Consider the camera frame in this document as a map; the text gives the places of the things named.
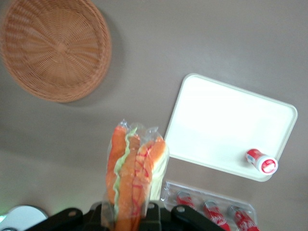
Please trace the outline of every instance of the red bottle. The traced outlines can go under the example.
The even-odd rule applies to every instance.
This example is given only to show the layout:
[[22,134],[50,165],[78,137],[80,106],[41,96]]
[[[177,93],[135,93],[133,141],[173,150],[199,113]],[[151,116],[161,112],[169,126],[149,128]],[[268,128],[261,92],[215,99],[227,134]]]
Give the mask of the red bottle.
[[230,227],[227,224],[226,219],[220,212],[217,204],[213,200],[207,200],[203,204],[204,215],[210,219],[212,222],[220,226],[225,231],[230,231]]
[[260,231],[260,229],[247,215],[243,208],[231,205],[228,208],[228,214],[233,218],[236,226],[240,231]]
[[177,195],[178,205],[188,205],[191,208],[193,208],[194,210],[196,210],[196,207],[194,206],[192,201],[193,200],[192,200],[189,192],[187,192],[187,191],[179,191],[178,192],[178,195]]

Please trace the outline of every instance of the black plastic part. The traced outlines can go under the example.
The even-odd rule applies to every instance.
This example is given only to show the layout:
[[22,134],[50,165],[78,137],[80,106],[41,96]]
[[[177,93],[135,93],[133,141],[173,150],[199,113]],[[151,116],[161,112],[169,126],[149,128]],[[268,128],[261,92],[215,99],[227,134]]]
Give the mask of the black plastic part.
[[162,231],[183,231],[184,226],[181,223],[174,222],[171,219],[171,213],[166,208],[160,209],[160,223]]
[[101,226],[101,210],[102,204],[98,205],[92,212],[82,231],[109,231],[108,228]]
[[149,204],[146,217],[140,221],[139,231],[162,231],[160,209],[157,204]]
[[26,231],[68,231],[83,222],[83,214],[77,208],[65,209]]
[[187,205],[178,205],[171,210],[171,218],[182,223],[184,231],[224,231],[221,227]]

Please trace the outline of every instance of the white round object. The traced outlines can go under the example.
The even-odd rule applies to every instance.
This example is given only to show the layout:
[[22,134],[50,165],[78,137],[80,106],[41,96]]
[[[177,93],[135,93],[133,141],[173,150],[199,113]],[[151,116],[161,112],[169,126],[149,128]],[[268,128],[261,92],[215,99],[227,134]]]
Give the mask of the white round object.
[[38,208],[28,205],[17,206],[11,209],[5,219],[0,222],[0,231],[5,229],[24,231],[44,221],[47,217],[47,214]]

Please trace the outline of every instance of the label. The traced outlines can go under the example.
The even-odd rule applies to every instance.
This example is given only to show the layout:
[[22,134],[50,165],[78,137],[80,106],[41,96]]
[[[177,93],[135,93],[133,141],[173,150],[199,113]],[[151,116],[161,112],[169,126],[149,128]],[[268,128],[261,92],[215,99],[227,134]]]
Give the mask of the label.
[[189,207],[193,208],[196,210],[192,198],[188,192],[179,192],[177,196],[177,203],[178,205],[188,205]]
[[256,162],[256,159],[253,158],[251,155],[249,155],[248,153],[246,153],[246,159],[249,163],[255,163]]
[[233,219],[240,231],[260,231],[257,225],[244,211],[236,211]]
[[206,203],[203,205],[204,215],[209,218],[212,222],[220,226],[226,231],[230,231],[229,225],[227,224],[226,219],[221,214],[217,206],[206,206]]
[[271,173],[276,169],[276,163],[271,159],[266,160],[262,163],[261,169],[264,173]]

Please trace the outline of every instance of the bottle cap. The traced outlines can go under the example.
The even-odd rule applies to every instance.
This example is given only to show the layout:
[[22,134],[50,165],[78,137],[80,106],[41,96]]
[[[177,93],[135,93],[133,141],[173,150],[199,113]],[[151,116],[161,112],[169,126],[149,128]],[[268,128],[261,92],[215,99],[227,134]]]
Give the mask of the bottle cap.
[[263,155],[260,158],[258,158],[257,162],[255,163],[255,166],[260,173],[264,175],[272,175],[278,169],[278,162],[273,157],[270,157],[268,155]]

